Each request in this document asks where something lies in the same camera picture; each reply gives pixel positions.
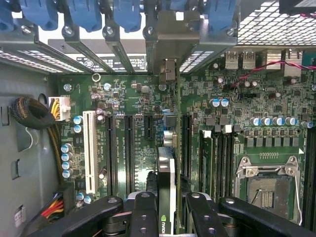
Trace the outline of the black RAM slot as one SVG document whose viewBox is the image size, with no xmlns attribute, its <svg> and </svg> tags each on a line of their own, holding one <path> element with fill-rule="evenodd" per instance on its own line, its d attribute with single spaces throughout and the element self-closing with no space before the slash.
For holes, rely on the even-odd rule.
<svg viewBox="0 0 316 237">
<path fill-rule="evenodd" d="M 223 196 L 227 194 L 229 182 L 229 152 L 230 152 L 230 133 L 232 131 L 231 125 L 225 125 L 222 129 L 223 133 Z"/>
<path fill-rule="evenodd" d="M 312 129 L 306 129 L 306 139 L 305 139 L 305 158 L 304 158 L 304 192 L 303 192 L 303 227 L 310 229 L 310 139 L 312 134 Z"/>
<path fill-rule="evenodd" d="M 215 145 L 215 166 L 216 166 L 216 180 L 215 180 L 215 191 L 214 196 L 216 200 L 219 199 L 222 189 L 222 137 L 220 132 L 215 132 L 214 135 Z"/>
<path fill-rule="evenodd" d="M 312 211 L 313 211 L 313 231 L 316 233 L 316 128 L 312 133 L 313 138 L 311 139 L 311 161 L 312 161 L 312 171 L 313 171 L 313 184 L 312 184 L 312 191 L 313 191 L 313 204 L 312 204 Z"/>
<path fill-rule="evenodd" d="M 227 195 L 233 195 L 233 181 L 234 181 L 234 132 L 228 136 L 228 155 L 227 155 Z"/>
</svg>

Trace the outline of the long black expansion slot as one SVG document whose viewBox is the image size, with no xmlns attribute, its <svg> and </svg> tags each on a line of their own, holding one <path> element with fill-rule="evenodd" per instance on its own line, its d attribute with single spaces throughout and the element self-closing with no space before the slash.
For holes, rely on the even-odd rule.
<svg viewBox="0 0 316 237">
<path fill-rule="evenodd" d="M 135 191 L 135 134 L 133 115 L 124 116 L 126 193 Z"/>
<path fill-rule="evenodd" d="M 107 186 L 108 195 L 117 194 L 117 155 L 115 121 L 113 116 L 105 116 L 105 138 L 106 138 L 106 158 L 107 158 Z"/>
<path fill-rule="evenodd" d="M 192 116 L 182 115 L 182 173 L 191 178 L 192 162 Z"/>
</svg>

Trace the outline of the CPU socket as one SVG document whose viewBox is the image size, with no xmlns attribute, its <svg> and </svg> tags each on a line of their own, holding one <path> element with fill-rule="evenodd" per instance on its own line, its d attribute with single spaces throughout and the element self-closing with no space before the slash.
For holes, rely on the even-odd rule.
<svg viewBox="0 0 316 237">
<path fill-rule="evenodd" d="M 298 225 L 303 215 L 300 204 L 301 169 L 298 158 L 255 162 L 242 156 L 235 174 L 233 195 Z"/>
</svg>

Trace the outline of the white expansion slot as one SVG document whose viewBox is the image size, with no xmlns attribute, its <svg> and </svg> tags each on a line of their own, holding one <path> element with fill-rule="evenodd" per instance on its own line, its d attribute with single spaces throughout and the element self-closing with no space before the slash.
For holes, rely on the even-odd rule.
<svg viewBox="0 0 316 237">
<path fill-rule="evenodd" d="M 86 192 L 96 194 L 98 189 L 96 112 L 83 111 L 82 116 Z"/>
</svg>

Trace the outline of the short black expansion slot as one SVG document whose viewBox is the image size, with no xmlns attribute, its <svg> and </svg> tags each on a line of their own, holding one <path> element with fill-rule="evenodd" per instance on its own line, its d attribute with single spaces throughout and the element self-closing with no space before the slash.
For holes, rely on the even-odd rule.
<svg viewBox="0 0 316 237">
<path fill-rule="evenodd" d="M 144 135 L 146 139 L 153 139 L 154 119 L 152 115 L 144 115 Z"/>
</svg>

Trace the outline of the green motherboard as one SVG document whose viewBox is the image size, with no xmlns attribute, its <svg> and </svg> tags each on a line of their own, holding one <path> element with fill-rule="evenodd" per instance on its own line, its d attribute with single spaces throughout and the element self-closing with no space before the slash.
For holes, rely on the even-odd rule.
<svg viewBox="0 0 316 237">
<path fill-rule="evenodd" d="M 225 69 L 225 55 L 194 75 L 183 75 L 181 109 L 192 116 L 191 178 L 183 176 L 181 190 L 223 197 L 223 133 L 225 125 L 234 132 L 234 181 L 242 156 L 255 162 L 298 158 L 301 169 L 300 204 L 303 212 L 306 129 L 316 128 L 316 53 L 288 49 L 255 53 L 255 69 Z M 158 173 L 158 147 L 162 145 L 162 110 L 166 89 L 155 76 L 64 76 L 59 81 L 62 97 L 70 98 L 70 121 L 61 123 L 63 175 L 75 193 L 74 208 L 80 209 L 108 196 L 105 116 L 115 121 L 117 194 L 127 199 L 124 116 L 133 115 L 135 134 L 135 191 L 146 191 L 149 172 Z M 83 111 L 96 112 L 98 189 L 86 192 L 83 144 Z M 153 139 L 144 135 L 144 115 L 154 119 Z M 222 137 L 222 189 L 214 196 L 215 132 Z M 313 231 L 310 153 L 310 231 Z"/>
</svg>

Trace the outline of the dark grey PC case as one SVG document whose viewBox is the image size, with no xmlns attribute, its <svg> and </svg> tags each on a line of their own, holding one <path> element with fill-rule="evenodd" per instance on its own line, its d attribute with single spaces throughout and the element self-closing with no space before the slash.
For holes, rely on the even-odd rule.
<svg viewBox="0 0 316 237">
<path fill-rule="evenodd" d="M 227 51 L 254 53 L 296 49 L 316 53 L 316 0 L 236 0 L 229 29 L 209 33 L 206 0 L 140 0 L 141 28 L 126 33 L 114 21 L 113 1 L 98 0 L 102 28 L 88 33 L 71 18 L 67 0 L 54 0 L 58 28 L 44 31 L 27 20 L 19 0 L 6 0 L 14 22 L 0 32 L 0 237 L 32 237 L 75 209 L 75 193 L 63 175 L 61 123 L 48 98 L 62 97 L 64 76 L 155 76 L 158 13 L 198 14 L 199 38 L 181 66 L 183 75 L 207 68 Z M 177 235 L 186 229 L 186 196 Z"/>
</svg>

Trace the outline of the white power connector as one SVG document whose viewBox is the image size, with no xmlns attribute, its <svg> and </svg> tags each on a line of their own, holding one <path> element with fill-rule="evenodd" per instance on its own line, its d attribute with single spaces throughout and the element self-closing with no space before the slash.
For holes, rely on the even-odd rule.
<svg viewBox="0 0 316 237">
<path fill-rule="evenodd" d="M 69 97 L 49 97 L 49 111 L 56 121 L 70 121 L 71 106 Z"/>
</svg>

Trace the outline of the silver USB port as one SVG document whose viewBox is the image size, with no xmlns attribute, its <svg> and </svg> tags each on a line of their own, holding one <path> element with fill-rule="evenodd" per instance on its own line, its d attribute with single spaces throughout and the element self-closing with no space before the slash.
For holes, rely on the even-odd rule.
<svg viewBox="0 0 316 237">
<path fill-rule="evenodd" d="M 242 68 L 245 70 L 255 69 L 256 55 L 252 51 L 244 51 L 242 53 Z"/>
<path fill-rule="evenodd" d="M 225 52 L 225 69 L 237 70 L 239 63 L 239 53 L 236 51 Z"/>
</svg>

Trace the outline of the blue card latch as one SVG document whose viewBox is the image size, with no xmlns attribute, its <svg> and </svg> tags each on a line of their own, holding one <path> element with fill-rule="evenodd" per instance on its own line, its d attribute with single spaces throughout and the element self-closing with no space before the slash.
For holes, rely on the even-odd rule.
<svg viewBox="0 0 316 237">
<path fill-rule="evenodd" d="M 114 21 L 126 33 L 137 32 L 141 28 L 140 0 L 114 0 Z"/>
<path fill-rule="evenodd" d="M 67 0 L 72 21 L 88 33 L 102 28 L 102 15 L 98 0 Z"/>
<path fill-rule="evenodd" d="M 217 34 L 230 28 L 236 0 L 206 0 L 204 13 L 208 19 L 208 31 Z"/>
<path fill-rule="evenodd" d="M 14 30 L 12 11 L 6 0 L 0 0 L 0 32 L 7 33 Z"/>
<path fill-rule="evenodd" d="M 24 17 L 44 31 L 58 28 L 58 11 L 54 0 L 19 0 Z"/>
</svg>

